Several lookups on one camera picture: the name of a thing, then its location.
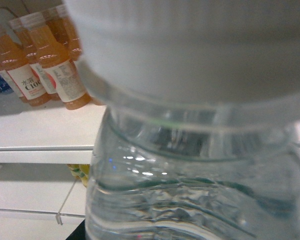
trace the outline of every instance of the clear plastic bottle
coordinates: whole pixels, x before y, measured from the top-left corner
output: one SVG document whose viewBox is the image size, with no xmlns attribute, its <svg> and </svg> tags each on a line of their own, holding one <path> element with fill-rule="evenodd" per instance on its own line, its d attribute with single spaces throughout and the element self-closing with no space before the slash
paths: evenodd
<svg viewBox="0 0 300 240">
<path fill-rule="evenodd" d="M 56 7 L 51 7 L 48 9 L 48 12 L 50 14 L 50 17 L 52 18 L 52 24 L 53 29 L 55 29 L 55 39 L 57 42 L 61 43 L 65 46 L 65 48 L 68 48 L 69 46 L 69 36 L 67 35 L 67 32 L 65 30 L 64 24 L 62 19 L 59 17 Z"/>
<path fill-rule="evenodd" d="M 300 240 L 300 1 L 65 0 L 108 106 L 88 240 Z"/>
<path fill-rule="evenodd" d="M 70 17 L 68 16 L 68 12 L 66 6 L 64 4 L 56 6 L 55 9 L 58 12 L 59 17 L 63 21 L 64 29 L 66 30 L 67 35 L 69 36 L 69 56 L 73 60 L 75 66 L 78 68 L 78 60 L 82 55 L 82 48 L 80 45 L 80 38 L 77 34 L 74 24 L 72 23 Z M 92 97 L 92 102 L 95 105 L 102 106 L 104 105 L 97 98 Z"/>
<path fill-rule="evenodd" d="M 50 15 L 48 9 L 45 9 L 45 10 L 41 11 L 41 13 L 44 17 L 45 24 L 47 24 L 48 27 L 50 28 L 51 33 L 53 34 L 56 41 L 59 42 L 59 38 L 60 38 L 59 37 L 59 32 L 58 32 L 58 29 L 55 25 L 54 18 Z"/>
<path fill-rule="evenodd" d="M 14 93 L 20 98 L 20 100 L 23 103 L 27 103 L 28 100 L 23 95 L 23 93 L 20 91 L 18 86 L 15 84 L 15 82 L 12 80 L 12 78 L 9 76 L 6 70 L 3 69 L 1 63 L 0 63 L 0 76 L 9 84 L 10 88 L 14 91 Z"/>
<path fill-rule="evenodd" d="M 3 69 L 13 79 L 32 107 L 42 105 L 51 99 L 40 80 L 34 75 L 25 54 L 16 46 L 1 25 L 0 61 Z"/>
<path fill-rule="evenodd" d="M 240 106 L 165 105 L 80 68 L 110 105 L 90 165 L 87 239 L 300 240 L 294 127 L 246 127 L 269 105 L 236 122 Z"/>
<path fill-rule="evenodd" d="M 38 63 L 36 58 L 37 49 L 34 45 L 31 37 L 29 36 L 28 30 L 22 26 L 22 23 L 19 18 L 15 18 L 9 21 L 10 27 L 13 29 L 14 33 L 19 38 L 20 42 L 23 46 L 23 52 L 25 53 L 26 58 L 29 61 L 29 64 L 32 70 L 35 72 L 36 76 L 40 79 L 41 84 L 44 86 L 46 92 L 50 95 L 51 100 L 58 101 L 60 97 L 52 85 L 50 79 L 47 74 Z"/>
<path fill-rule="evenodd" d="M 56 41 L 40 12 L 20 18 L 37 49 L 36 58 L 68 110 L 91 101 L 66 48 Z"/>
</svg>

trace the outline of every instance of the bottle label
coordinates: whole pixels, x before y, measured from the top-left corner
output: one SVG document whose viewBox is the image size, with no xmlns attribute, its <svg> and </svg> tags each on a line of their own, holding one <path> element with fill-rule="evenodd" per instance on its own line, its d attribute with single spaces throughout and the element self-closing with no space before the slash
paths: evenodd
<svg viewBox="0 0 300 240">
<path fill-rule="evenodd" d="M 48 94 L 56 94 L 57 91 L 55 87 L 52 85 L 50 79 L 47 74 L 43 70 L 42 66 L 39 63 L 30 64 L 31 68 L 34 71 L 34 75 L 40 79 L 41 84 L 44 86 L 46 92 Z"/>
<path fill-rule="evenodd" d="M 9 74 L 6 72 L 6 70 L 0 71 L 0 76 L 9 84 L 10 88 L 15 92 L 15 94 L 21 98 L 24 95 L 20 91 L 19 87 L 15 84 L 15 82 L 12 80 L 12 78 L 9 76 Z"/>
<path fill-rule="evenodd" d="M 39 78 L 37 78 L 30 65 L 26 64 L 17 69 L 7 71 L 15 84 L 28 100 L 36 99 L 46 93 Z"/>
<path fill-rule="evenodd" d="M 79 61 L 73 61 L 73 63 L 75 65 L 76 69 L 78 69 Z"/>
<path fill-rule="evenodd" d="M 44 70 L 64 103 L 77 100 L 86 93 L 73 61 L 67 60 Z"/>
</svg>

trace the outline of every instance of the water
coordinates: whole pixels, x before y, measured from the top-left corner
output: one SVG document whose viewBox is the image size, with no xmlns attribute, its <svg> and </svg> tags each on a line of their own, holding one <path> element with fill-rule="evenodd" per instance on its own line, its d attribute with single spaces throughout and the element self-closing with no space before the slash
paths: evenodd
<svg viewBox="0 0 300 240">
<path fill-rule="evenodd" d="M 122 123 L 106 116 L 96 141 L 87 239 L 300 240 L 300 158 L 290 132 L 216 141 Z"/>
</svg>

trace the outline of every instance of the store shelf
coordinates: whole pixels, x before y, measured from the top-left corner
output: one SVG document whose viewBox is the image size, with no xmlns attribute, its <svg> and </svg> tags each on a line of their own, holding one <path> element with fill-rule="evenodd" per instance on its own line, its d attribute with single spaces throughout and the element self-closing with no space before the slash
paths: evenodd
<svg viewBox="0 0 300 240">
<path fill-rule="evenodd" d="M 56 220 L 74 182 L 65 164 L 3 164 L 0 216 Z"/>
<path fill-rule="evenodd" d="M 60 101 L 31 107 L 0 94 L 0 163 L 89 164 L 105 109 L 67 110 Z"/>
<path fill-rule="evenodd" d="M 0 240 L 65 240 L 78 224 L 0 217 Z"/>
</svg>

